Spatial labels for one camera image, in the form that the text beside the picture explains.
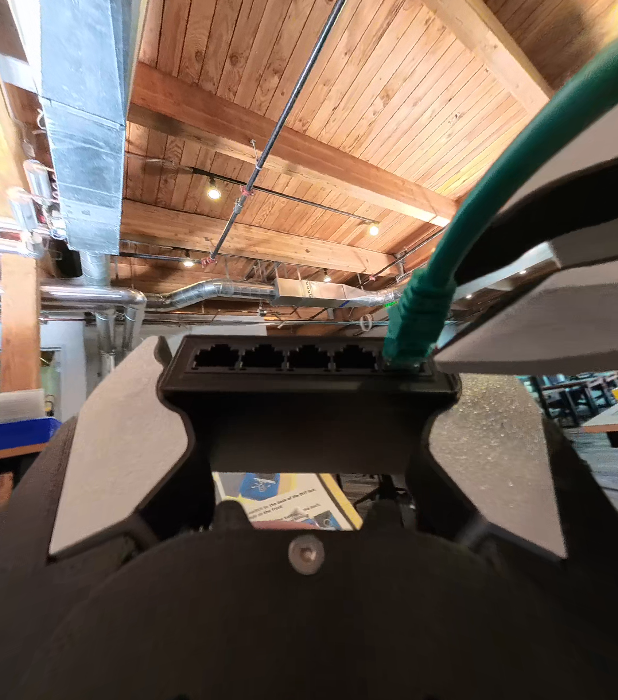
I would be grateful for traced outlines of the silver round duct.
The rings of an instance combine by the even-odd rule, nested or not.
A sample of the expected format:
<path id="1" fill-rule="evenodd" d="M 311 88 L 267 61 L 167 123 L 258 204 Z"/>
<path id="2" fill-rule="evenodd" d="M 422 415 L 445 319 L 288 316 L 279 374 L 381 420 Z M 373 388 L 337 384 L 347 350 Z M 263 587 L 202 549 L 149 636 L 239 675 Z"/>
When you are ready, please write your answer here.
<path id="1" fill-rule="evenodd" d="M 103 320 L 98 322 L 100 354 L 105 369 L 112 369 L 116 358 L 126 356 L 141 329 L 147 300 L 143 293 L 127 288 L 93 285 L 109 281 L 109 260 L 106 256 L 82 253 L 82 279 L 70 283 L 40 282 L 40 310 L 42 302 L 57 307 L 93 308 Z M 0 280 L 0 308 L 3 288 Z"/>

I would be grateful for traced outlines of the rectangular metal duct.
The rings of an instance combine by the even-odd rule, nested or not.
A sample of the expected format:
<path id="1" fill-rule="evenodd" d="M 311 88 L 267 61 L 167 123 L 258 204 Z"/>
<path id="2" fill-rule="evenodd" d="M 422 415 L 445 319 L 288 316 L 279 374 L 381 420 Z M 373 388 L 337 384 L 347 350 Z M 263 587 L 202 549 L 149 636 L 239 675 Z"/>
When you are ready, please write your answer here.
<path id="1" fill-rule="evenodd" d="M 0 1 L 0 75 L 42 108 L 68 245 L 119 251 L 126 118 L 147 1 Z"/>

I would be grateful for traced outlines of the wooden document board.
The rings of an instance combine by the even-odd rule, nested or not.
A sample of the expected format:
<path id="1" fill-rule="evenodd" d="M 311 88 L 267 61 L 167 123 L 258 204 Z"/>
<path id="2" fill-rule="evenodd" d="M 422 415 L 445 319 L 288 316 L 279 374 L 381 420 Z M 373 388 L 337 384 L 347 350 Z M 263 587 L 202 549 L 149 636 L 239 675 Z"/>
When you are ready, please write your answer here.
<path id="1" fill-rule="evenodd" d="M 328 519 L 325 524 L 320 524 L 322 529 L 335 529 L 340 531 L 357 531 L 363 526 L 363 520 L 353 504 L 338 485 L 335 477 L 330 474 L 317 475 L 325 499 L 328 505 Z"/>

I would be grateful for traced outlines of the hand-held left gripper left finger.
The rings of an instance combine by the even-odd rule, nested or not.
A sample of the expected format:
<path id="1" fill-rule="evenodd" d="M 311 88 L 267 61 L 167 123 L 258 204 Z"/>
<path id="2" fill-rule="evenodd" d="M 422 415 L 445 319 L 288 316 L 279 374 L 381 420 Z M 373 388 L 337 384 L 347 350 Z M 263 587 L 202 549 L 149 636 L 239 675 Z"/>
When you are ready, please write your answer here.
<path id="1" fill-rule="evenodd" d="M 87 398 L 77 416 L 48 553 L 62 558 L 120 534 L 144 547 L 182 527 L 207 528 L 209 464 L 189 418 L 163 396 L 172 362 L 148 337 Z"/>

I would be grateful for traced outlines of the black ceiling pipe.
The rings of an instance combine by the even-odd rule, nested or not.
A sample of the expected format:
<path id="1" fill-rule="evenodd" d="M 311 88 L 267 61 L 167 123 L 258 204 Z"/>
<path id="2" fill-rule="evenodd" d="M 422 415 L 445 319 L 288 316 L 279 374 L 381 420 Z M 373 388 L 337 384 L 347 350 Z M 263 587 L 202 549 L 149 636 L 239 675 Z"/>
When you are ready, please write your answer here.
<path id="1" fill-rule="evenodd" d="M 261 171 L 263 170 L 270 153 L 272 152 L 272 149 L 281 133 L 283 130 L 288 117 L 291 114 L 291 111 L 294 109 L 294 106 L 296 104 L 296 101 L 298 97 L 300 96 L 301 92 L 303 91 L 303 88 L 310 77 L 313 68 L 322 52 L 322 49 L 324 45 L 326 44 L 326 41 L 328 40 L 328 37 L 333 30 L 333 27 L 335 26 L 335 23 L 338 21 L 338 18 L 342 12 L 342 9 L 345 5 L 345 1 L 335 1 L 331 13 L 326 19 L 325 24 L 323 25 L 323 28 L 314 44 L 314 47 L 307 58 L 307 61 L 301 71 L 301 73 L 298 76 L 298 79 L 296 81 L 296 84 L 294 85 L 291 93 L 289 94 L 289 97 L 287 99 L 287 102 L 282 109 L 282 112 L 280 113 L 279 118 L 277 119 L 277 122 L 275 123 L 275 126 L 272 129 L 271 135 L 268 138 L 268 141 L 262 151 L 262 153 L 256 158 L 255 160 L 255 165 L 252 170 L 252 174 L 248 181 L 240 188 L 240 195 L 235 199 L 234 201 L 234 207 L 232 210 L 232 213 L 228 219 L 228 221 L 225 224 L 224 230 L 221 233 L 221 236 L 219 237 L 215 247 L 213 250 L 210 252 L 207 258 L 203 258 L 200 260 L 200 265 L 202 267 L 208 267 L 212 263 L 216 262 L 216 259 L 218 257 L 218 254 L 221 252 L 221 248 L 224 245 L 226 239 L 228 238 L 228 235 L 234 226 L 235 221 L 237 220 L 238 216 L 241 214 L 244 205 L 246 201 L 252 196 L 253 191 L 254 191 L 254 186 L 256 183 L 256 180 L 258 179 Z"/>

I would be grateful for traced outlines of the white plastic container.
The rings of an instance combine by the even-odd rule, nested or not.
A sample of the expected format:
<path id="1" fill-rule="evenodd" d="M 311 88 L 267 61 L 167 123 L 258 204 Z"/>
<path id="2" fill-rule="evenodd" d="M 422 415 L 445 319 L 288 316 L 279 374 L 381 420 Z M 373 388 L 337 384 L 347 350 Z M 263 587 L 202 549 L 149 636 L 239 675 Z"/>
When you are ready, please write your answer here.
<path id="1" fill-rule="evenodd" d="M 0 424 L 46 417 L 43 389 L 0 392 Z"/>

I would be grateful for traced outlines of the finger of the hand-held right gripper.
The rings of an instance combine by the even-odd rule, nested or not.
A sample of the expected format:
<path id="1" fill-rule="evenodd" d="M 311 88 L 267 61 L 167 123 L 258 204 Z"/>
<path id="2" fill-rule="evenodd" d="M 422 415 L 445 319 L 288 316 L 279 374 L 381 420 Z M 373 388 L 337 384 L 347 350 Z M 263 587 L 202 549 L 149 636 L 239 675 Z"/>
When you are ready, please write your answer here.
<path id="1" fill-rule="evenodd" d="M 446 372 L 618 370 L 618 219 L 552 241 L 562 267 L 435 356 Z"/>
<path id="2" fill-rule="evenodd" d="M 546 243 L 561 268 L 618 259 L 618 105 L 539 167 L 463 258 L 458 286 Z"/>

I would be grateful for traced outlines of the black track light rail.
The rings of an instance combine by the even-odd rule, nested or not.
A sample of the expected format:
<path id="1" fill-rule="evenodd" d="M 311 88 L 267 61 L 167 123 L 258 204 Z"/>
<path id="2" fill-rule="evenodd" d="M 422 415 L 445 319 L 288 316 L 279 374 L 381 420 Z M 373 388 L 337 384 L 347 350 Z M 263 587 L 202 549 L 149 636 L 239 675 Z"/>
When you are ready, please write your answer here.
<path id="1" fill-rule="evenodd" d="M 365 277 L 379 277 L 393 275 L 393 268 L 400 269 L 399 263 L 394 257 L 368 250 L 351 250 L 348 257 L 334 257 L 328 261 L 314 257 L 295 256 L 271 258 L 264 255 L 241 255 L 239 253 L 217 254 L 211 259 L 211 253 L 207 250 L 197 250 L 182 246 L 167 246 L 163 240 L 154 240 L 151 237 L 142 237 L 140 240 L 124 240 L 121 243 L 118 258 L 131 258 L 133 260 L 147 260 L 155 263 L 166 263 L 181 268 L 211 269 L 226 267 L 234 264 L 243 264 L 249 267 L 252 263 L 265 265 L 290 265 L 294 267 L 309 267 L 313 269 L 327 270 L 329 272 L 351 273 Z"/>
<path id="2" fill-rule="evenodd" d="M 194 166 L 182 166 L 181 168 L 182 168 L 182 170 L 191 174 L 192 176 L 201 176 L 203 178 L 206 178 L 206 180 L 207 180 L 206 192 L 207 192 L 207 197 L 209 199 L 219 200 L 223 196 L 224 189 L 221 188 L 219 183 L 225 183 L 226 185 L 229 185 L 229 186 L 236 186 L 240 190 L 245 191 L 246 184 L 239 179 L 234 179 L 230 176 L 225 176 L 222 174 L 216 174 L 214 172 L 204 170 L 204 169 L 201 169 L 199 167 L 194 167 Z M 376 220 L 368 218 L 364 215 L 351 213 L 348 211 L 338 209 L 334 206 L 329 206 L 329 205 L 325 205 L 322 203 L 313 202 L 311 200 L 308 200 L 308 199 L 305 199 L 302 197 L 297 197 L 295 195 L 290 195 L 290 194 L 287 194 L 285 192 L 280 192 L 278 190 L 273 190 L 273 189 L 265 188 L 262 186 L 253 187 L 251 194 L 254 195 L 256 193 L 261 193 L 262 195 L 267 195 L 269 197 L 283 199 L 287 202 L 293 202 L 294 204 L 297 204 L 297 205 L 309 206 L 309 207 L 312 207 L 314 209 L 318 209 L 322 212 L 328 212 L 331 214 L 336 214 L 336 215 L 340 215 L 342 217 L 350 218 L 350 219 L 355 220 L 355 221 L 359 222 L 360 224 L 364 225 L 368 229 L 368 234 L 372 237 L 376 237 L 380 233 L 380 223 L 377 222 Z"/>

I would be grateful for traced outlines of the small blue storage bin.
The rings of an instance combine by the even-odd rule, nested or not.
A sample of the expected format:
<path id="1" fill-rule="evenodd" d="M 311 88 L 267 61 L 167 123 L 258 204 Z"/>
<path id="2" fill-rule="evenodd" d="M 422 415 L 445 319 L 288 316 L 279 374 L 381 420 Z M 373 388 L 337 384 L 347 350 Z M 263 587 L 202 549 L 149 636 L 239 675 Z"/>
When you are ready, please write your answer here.
<path id="1" fill-rule="evenodd" d="M 44 444 L 60 426 L 59 420 L 51 416 L 0 424 L 0 450 Z"/>

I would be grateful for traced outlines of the black network switch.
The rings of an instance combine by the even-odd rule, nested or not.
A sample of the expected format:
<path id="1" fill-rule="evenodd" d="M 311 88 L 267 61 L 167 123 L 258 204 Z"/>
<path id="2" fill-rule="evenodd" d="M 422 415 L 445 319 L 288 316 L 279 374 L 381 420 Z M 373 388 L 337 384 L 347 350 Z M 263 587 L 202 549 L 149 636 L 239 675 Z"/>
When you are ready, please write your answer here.
<path id="1" fill-rule="evenodd" d="M 462 382 L 395 369 L 380 339 L 188 335 L 160 389 L 215 472 L 398 475 Z"/>

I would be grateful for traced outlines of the silver flexible duct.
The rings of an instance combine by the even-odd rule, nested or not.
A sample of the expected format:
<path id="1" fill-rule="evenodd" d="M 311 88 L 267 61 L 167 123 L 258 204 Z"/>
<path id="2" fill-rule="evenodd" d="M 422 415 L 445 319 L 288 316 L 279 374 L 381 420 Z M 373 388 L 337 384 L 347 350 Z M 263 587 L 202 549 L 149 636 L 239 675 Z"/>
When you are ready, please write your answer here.
<path id="1" fill-rule="evenodd" d="M 208 300 L 248 300 L 277 307 L 330 309 L 384 307 L 396 302 L 406 283 L 364 291 L 345 284 L 278 278 L 272 283 L 215 278 L 173 292 L 147 295 L 147 310 L 174 311 Z"/>

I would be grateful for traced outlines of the clear glass light fixture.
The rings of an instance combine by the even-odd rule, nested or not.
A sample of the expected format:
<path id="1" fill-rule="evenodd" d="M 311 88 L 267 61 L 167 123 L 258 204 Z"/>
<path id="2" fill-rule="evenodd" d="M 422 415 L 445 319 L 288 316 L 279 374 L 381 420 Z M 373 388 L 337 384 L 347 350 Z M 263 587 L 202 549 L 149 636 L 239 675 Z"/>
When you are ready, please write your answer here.
<path id="1" fill-rule="evenodd" d="M 10 188 L 10 214 L 0 216 L 0 256 L 39 260 L 48 241 L 67 237 L 65 221 L 50 178 L 50 170 L 37 160 L 26 160 L 23 169 L 28 188 Z"/>

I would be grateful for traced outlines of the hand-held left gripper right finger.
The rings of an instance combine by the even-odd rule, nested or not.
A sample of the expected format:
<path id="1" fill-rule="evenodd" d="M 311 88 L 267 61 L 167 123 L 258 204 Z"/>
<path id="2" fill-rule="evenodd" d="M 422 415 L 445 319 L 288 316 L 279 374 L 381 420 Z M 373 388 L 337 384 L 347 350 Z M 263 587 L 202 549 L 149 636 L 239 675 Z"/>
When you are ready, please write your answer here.
<path id="1" fill-rule="evenodd" d="M 503 540 L 564 559 L 543 416 L 511 376 L 461 374 L 406 470 L 417 526 L 472 551 Z"/>

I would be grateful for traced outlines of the wooden post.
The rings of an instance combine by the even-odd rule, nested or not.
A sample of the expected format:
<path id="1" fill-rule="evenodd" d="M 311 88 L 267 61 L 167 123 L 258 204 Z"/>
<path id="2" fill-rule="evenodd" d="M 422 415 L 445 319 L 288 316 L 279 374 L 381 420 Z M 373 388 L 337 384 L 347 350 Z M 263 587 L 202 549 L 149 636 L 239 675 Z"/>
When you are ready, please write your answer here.
<path id="1" fill-rule="evenodd" d="M 3 256 L 1 284 L 0 392 L 39 389 L 41 294 L 36 260 Z"/>

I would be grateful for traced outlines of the printed instruction sheet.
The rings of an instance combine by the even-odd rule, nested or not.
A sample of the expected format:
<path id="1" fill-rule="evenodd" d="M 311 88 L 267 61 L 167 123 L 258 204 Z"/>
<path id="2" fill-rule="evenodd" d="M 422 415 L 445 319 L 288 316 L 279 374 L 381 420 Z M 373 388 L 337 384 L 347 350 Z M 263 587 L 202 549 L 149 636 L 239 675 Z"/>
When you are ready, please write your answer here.
<path id="1" fill-rule="evenodd" d="M 212 477 L 217 503 L 240 503 L 252 523 L 283 521 L 322 529 L 329 504 L 318 474 L 213 472 Z"/>

